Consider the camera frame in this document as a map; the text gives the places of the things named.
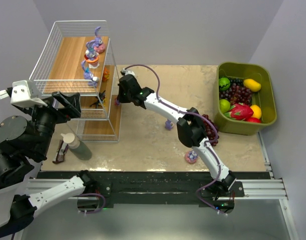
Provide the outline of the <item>orange dragon toy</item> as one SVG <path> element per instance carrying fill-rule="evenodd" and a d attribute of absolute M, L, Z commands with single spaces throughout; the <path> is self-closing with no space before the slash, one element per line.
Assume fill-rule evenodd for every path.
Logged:
<path fill-rule="evenodd" d="M 104 67 L 103 75 L 102 75 L 102 82 L 108 81 L 110 78 L 110 69 L 108 67 Z"/>

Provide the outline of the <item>small purple bunny toy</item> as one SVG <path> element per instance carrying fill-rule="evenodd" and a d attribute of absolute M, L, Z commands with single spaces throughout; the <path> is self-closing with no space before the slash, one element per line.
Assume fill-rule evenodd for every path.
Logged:
<path fill-rule="evenodd" d="M 83 60 L 81 62 L 81 67 L 83 70 L 83 76 L 85 80 L 88 80 L 88 85 L 91 87 L 97 87 L 98 86 L 98 82 L 99 82 L 99 78 L 97 76 L 95 76 L 88 67 L 85 67 L 86 65 L 86 61 Z"/>

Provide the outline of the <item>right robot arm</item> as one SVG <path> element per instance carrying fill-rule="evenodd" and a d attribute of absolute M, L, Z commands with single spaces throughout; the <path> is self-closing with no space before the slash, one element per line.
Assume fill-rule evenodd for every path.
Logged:
<path fill-rule="evenodd" d="M 177 127 L 179 141 L 193 149 L 207 166 L 211 177 L 219 189 L 228 192 L 236 181 L 236 177 L 220 160 L 207 137 L 205 119 L 195 108 L 179 107 L 157 95 L 148 88 L 140 87 L 132 74 L 124 74 L 119 79 L 119 103 L 133 103 L 135 106 L 153 111 L 174 123 Z"/>

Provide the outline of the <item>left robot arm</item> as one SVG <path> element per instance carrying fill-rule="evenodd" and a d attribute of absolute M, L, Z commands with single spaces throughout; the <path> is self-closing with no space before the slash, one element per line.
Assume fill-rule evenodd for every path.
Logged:
<path fill-rule="evenodd" d="M 17 194 L 34 169 L 30 161 L 47 159 L 55 126 L 81 116 L 80 94 L 53 92 L 41 104 L 18 109 L 32 119 L 13 115 L 0 124 L 0 238 L 23 230 L 42 212 L 68 198 L 98 196 L 97 182 L 87 170 L 46 191 Z"/>

